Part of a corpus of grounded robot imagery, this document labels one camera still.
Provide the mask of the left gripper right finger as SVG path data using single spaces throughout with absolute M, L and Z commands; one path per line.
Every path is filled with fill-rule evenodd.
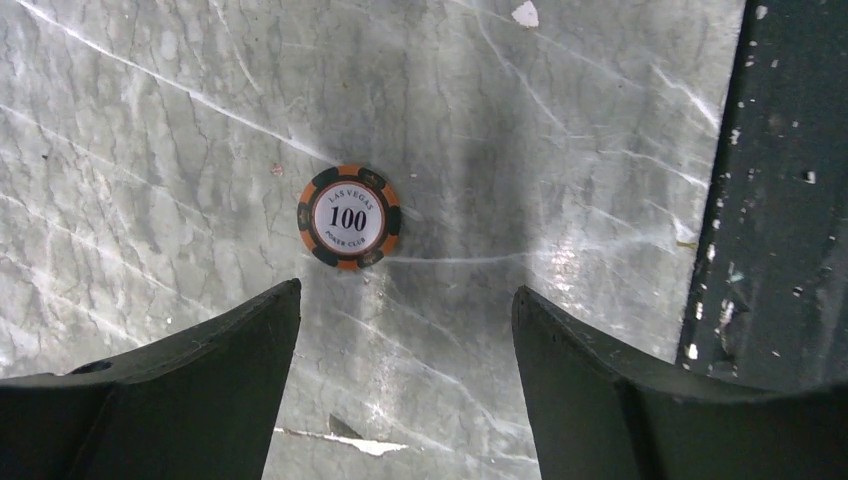
M 545 479 L 843 479 L 847 387 L 773 392 L 690 372 L 528 287 L 514 351 Z

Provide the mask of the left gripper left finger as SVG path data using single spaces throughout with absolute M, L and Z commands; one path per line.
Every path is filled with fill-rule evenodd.
M 5 479 L 259 479 L 301 323 L 282 282 L 66 374 L 1 383 Z

